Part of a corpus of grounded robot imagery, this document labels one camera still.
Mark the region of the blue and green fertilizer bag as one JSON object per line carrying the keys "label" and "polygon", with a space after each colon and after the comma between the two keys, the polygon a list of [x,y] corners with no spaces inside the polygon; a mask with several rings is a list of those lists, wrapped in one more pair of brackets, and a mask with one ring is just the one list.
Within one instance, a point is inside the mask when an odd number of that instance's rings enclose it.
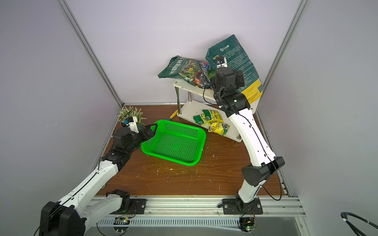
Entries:
{"label": "blue and green fertilizer bag", "polygon": [[197,64],[201,71],[198,87],[205,89],[210,86],[210,79],[215,77],[215,69],[211,67],[208,61],[197,61]]}

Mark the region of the large dark green soil bag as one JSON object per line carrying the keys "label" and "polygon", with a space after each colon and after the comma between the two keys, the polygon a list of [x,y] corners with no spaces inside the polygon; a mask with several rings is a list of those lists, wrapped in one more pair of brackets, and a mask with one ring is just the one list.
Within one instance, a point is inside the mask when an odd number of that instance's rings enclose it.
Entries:
{"label": "large dark green soil bag", "polygon": [[210,47],[205,59],[210,63],[212,68],[215,68],[219,65],[219,57],[224,57],[226,59],[228,67],[243,72],[245,85],[238,91],[246,96],[251,105],[258,104],[263,93],[263,85],[260,76],[255,65],[252,63],[234,34]]}

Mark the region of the yellow green small fertilizer bag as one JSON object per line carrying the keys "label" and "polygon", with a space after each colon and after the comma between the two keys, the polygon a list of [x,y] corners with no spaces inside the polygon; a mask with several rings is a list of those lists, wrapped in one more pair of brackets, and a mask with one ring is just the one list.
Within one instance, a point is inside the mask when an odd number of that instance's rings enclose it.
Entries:
{"label": "yellow green small fertilizer bag", "polygon": [[215,110],[202,110],[203,113],[193,116],[195,123],[199,126],[212,123],[223,123],[223,119],[218,111]]}

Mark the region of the green flower print soil bag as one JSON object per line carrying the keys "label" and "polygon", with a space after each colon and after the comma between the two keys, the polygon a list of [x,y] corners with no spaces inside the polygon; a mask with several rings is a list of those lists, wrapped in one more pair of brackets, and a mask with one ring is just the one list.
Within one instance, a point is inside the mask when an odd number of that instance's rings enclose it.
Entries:
{"label": "green flower print soil bag", "polygon": [[198,87],[201,71],[197,61],[203,60],[173,57],[168,66],[158,74],[158,77],[181,79]]}

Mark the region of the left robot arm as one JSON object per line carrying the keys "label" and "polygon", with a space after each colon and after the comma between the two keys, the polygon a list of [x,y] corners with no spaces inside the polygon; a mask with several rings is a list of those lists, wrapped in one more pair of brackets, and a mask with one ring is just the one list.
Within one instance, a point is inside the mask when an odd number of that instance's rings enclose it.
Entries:
{"label": "left robot arm", "polygon": [[115,190],[92,207],[88,203],[99,190],[130,160],[142,143],[153,138],[157,124],[137,125],[129,122],[113,134],[110,151],[97,167],[71,192],[57,202],[48,202],[41,210],[38,236],[82,236],[95,223],[120,209],[129,209],[130,195]]}

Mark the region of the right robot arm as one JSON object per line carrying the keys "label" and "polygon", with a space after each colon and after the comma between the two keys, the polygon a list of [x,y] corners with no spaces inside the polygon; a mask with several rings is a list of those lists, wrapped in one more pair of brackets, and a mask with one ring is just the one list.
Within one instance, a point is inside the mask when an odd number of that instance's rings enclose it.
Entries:
{"label": "right robot arm", "polygon": [[244,85],[242,71],[219,67],[215,77],[211,79],[211,84],[214,87],[216,104],[236,127],[250,157],[250,165],[242,168],[244,181],[236,199],[241,206],[255,203],[259,190],[285,165],[285,161],[268,146],[256,124],[246,96],[237,91]]}

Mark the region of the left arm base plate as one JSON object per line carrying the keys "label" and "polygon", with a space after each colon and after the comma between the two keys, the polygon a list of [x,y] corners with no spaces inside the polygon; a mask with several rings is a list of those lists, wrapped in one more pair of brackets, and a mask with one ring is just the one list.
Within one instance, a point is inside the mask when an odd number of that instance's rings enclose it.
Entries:
{"label": "left arm base plate", "polygon": [[147,199],[143,198],[129,199],[122,203],[120,209],[111,214],[142,215],[145,212],[146,203]]}

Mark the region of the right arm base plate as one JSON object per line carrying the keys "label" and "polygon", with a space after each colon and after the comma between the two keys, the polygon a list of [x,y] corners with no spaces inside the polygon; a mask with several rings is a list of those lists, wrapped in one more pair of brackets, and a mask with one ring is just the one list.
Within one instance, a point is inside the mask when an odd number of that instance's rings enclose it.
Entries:
{"label": "right arm base plate", "polygon": [[253,199],[249,203],[244,203],[240,199],[222,199],[218,208],[223,210],[223,214],[237,215],[237,214],[255,214],[262,215],[263,209],[259,198]]}

